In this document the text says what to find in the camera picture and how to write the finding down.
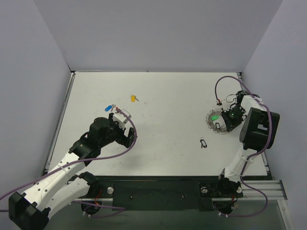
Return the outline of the large metal keyring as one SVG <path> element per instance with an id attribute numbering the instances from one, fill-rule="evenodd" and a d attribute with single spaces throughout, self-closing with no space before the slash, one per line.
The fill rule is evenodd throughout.
<path id="1" fill-rule="evenodd" d="M 212 121 L 212 116 L 219 116 L 218 119 Z M 226 134 L 227 133 L 227 128 L 226 128 L 226 123 L 222 117 L 222 110 L 221 109 L 215 109 L 215 110 L 210 110 L 209 113 L 206 115 L 206 123 L 213 132 L 218 133 L 218 134 Z M 218 130 L 215 126 L 215 123 L 220 124 L 220 129 Z"/>

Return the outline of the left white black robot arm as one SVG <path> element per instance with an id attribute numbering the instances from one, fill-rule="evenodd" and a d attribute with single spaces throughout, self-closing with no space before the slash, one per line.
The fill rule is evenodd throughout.
<path id="1" fill-rule="evenodd" d="M 131 114 L 120 109 L 110 113 L 108 118 L 96 118 L 89 131 L 73 144 L 49 173 L 24 192 L 11 193 L 9 219 L 22 230 L 42 230 L 58 211 L 75 199 L 97 195 L 98 178 L 82 170 L 92 161 L 99 160 L 101 149 L 113 142 L 127 150 L 133 147 L 137 133 L 132 125 L 125 135 L 127 122 L 131 122 Z"/>

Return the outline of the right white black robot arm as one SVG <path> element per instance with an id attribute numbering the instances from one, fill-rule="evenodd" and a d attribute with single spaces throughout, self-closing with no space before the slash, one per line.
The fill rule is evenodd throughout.
<path id="1" fill-rule="evenodd" d="M 232 102 L 225 99 L 219 105 L 222 106 L 221 114 L 213 122 L 217 131 L 229 133 L 243 125 L 239 134 L 241 146 L 214 184 L 215 192 L 225 196 L 232 188 L 238 189 L 240 179 L 255 158 L 272 147 L 280 115 L 271 112 L 261 98 L 247 91 L 238 91 Z"/>

